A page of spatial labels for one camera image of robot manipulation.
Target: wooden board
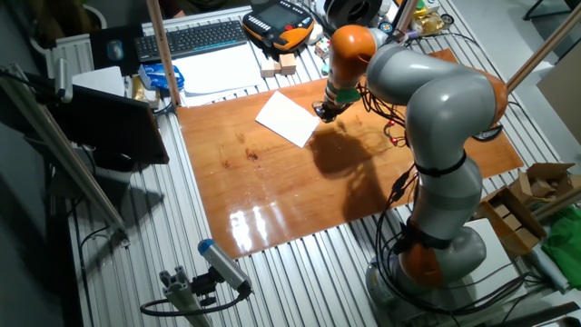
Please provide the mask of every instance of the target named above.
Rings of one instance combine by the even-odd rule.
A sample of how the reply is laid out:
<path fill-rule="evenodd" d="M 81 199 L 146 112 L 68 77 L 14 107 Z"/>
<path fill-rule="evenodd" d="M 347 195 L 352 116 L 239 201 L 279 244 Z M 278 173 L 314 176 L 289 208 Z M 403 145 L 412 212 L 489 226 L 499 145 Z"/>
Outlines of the wooden board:
<path fill-rule="evenodd" d="M 325 84 L 278 91 L 311 111 Z M 254 121 L 274 92 L 178 108 L 212 238 L 232 258 L 382 211 L 385 194 L 413 163 L 409 148 L 393 147 L 383 134 L 387 121 L 361 102 L 334 123 L 320 123 L 299 148 Z M 469 139 L 465 147 L 484 177 L 523 165 L 504 134 L 488 143 Z M 408 200 L 406 194 L 397 204 Z"/>

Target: yellow object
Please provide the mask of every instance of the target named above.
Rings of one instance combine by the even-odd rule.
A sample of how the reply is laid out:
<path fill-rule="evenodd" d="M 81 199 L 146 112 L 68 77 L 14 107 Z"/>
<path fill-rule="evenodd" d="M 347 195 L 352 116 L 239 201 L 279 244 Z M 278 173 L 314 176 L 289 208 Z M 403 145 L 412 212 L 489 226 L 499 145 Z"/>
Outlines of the yellow object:
<path fill-rule="evenodd" d="M 418 31 L 420 35 L 433 35 L 444 28 L 444 22 L 438 14 L 427 14 L 421 18 L 416 18 L 411 22 L 411 28 Z"/>
<path fill-rule="evenodd" d="M 423 17 L 423 16 L 425 16 L 427 13 L 428 13 L 428 9 L 426 9 L 426 7 L 425 7 L 425 6 L 423 6 L 421 9 L 419 9 L 419 10 L 416 10 L 416 11 L 414 12 L 414 18 L 420 18 L 420 17 Z"/>
<path fill-rule="evenodd" d="M 157 89 L 149 91 L 143 86 L 142 79 L 139 75 L 133 77 L 133 100 L 148 103 L 152 109 L 156 109 L 160 102 L 160 93 Z"/>

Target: white paper sheet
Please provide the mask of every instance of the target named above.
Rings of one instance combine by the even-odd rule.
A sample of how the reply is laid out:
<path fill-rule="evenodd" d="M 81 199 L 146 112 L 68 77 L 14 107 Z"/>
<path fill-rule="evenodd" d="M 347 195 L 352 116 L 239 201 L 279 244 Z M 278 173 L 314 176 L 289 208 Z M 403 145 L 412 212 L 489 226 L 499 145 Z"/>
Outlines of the white paper sheet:
<path fill-rule="evenodd" d="M 262 82 L 261 68 L 248 43 L 173 60 L 173 64 L 183 74 L 188 95 L 236 90 Z"/>
<path fill-rule="evenodd" d="M 77 74 L 73 76 L 73 84 L 108 94 L 119 96 L 124 96 L 125 94 L 125 85 L 121 76 L 121 69 L 118 66 Z"/>
<path fill-rule="evenodd" d="M 197 106 L 203 104 L 209 104 L 216 100 L 222 99 L 226 96 L 230 96 L 232 94 L 237 94 L 238 92 L 242 92 L 246 90 L 246 88 L 237 89 L 237 90 L 228 90 L 217 92 L 213 94 L 202 94 L 202 95 L 192 95 L 187 92 L 181 92 L 180 96 L 182 97 L 183 103 L 185 106 Z"/>
<path fill-rule="evenodd" d="M 277 91 L 262 107 L 256 121 L 297 146 L 303 147 L 320 120 Z"/>

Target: metal rod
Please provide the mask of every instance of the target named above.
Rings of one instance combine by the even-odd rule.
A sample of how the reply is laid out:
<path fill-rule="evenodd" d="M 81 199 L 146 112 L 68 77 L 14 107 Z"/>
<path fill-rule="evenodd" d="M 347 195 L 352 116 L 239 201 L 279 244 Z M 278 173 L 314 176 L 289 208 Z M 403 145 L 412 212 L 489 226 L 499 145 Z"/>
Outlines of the metal rod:
<path fill-rule="evenodd" d="M 418 2 L 419 0 L 407 1 L 406 5 L 403 7 L 403 14 L 401 14 L 401 18 L 399 19 L 395 32 L 401 31 L 403 33 L 406 33 L 406 31 L 408 30 L 409 23 L 411 23 L 411 19 L 414 17 L 414 12 L 416 11 L 416 6 L 418 5 Z"/>
<path fill-rule="evenodd" d="M 537 67 L 537 65 L 545 59 L 545 57 L 555 49 L 555 47 L 563 40 L 563 38 L 571 31 L 571 29 L 581 20 L 581 5 L 578 5 L 575 10 L 566 18 L 565 22 L 561 24 L 547 38 L 545 43 L 528 58 L 527 62 L 510 78 L 507 82 L 507 90 L 509 93 L 513 92 L 519 84 Z"/>
<path fill-rule="evenodd" d="M 25 74 L 17 64 L 12 64 L 9 72 L 20 78 L 26 79 Z M 83 190 L 86 198 L 102 214 L 104 219 L 116 231 L 126 232 L 125 223 L 115 210 L 99 184 L 95 181 L 89 170 L 85 167 L 81 158 L 74 152 L 71 142 L 66 138 L 58 123 L 54 120 L 46 106 L 36 102 L 31 89 L 16 80 L 8 77 L 0 78 L 0 86 L 3 87 L 16 104 L 26 120 L 30 122 L 34 130 L 48 145 L 51 152 L 64 166 L 64 169 L 73 177 L 74 181 Z"/>
<path fill-rule="evenodd" d="M 153 32 L 155 33 L 155 41 L 157 48 L 160 51 L 162 58 L 163 70 L 165 71 L 165 79 L 170 88 L 170 96 L 172 98 L 173 106 L 180 105 L 180 91 L 178 89 L 178 82 L 173 73 L 172 54 L 170 53 L 170 46 L 167 45 L 167 37 L 165 36 L 165 29 L 163 28 L 162 12 L 158 0 L 147 0 L 147 8 L 149 9 L 149 16 L 152 19 Z"/>

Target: keyboard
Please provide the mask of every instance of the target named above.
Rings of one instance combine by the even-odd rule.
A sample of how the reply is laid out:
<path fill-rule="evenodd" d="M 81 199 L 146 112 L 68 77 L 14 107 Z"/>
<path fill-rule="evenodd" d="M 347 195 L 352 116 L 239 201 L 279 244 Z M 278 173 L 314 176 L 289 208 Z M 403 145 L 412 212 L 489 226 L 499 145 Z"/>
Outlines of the keyboard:
<path fill-rule="evenodd" d="M 165 35 L 173 59 L 242 45 L 248 41 L 240 21 L 196 26 L 166 32 Z M 155 35 L 138 37 L 134 42 L 140 63 L 159 62 L 162 59 L 157 50 Z"/>

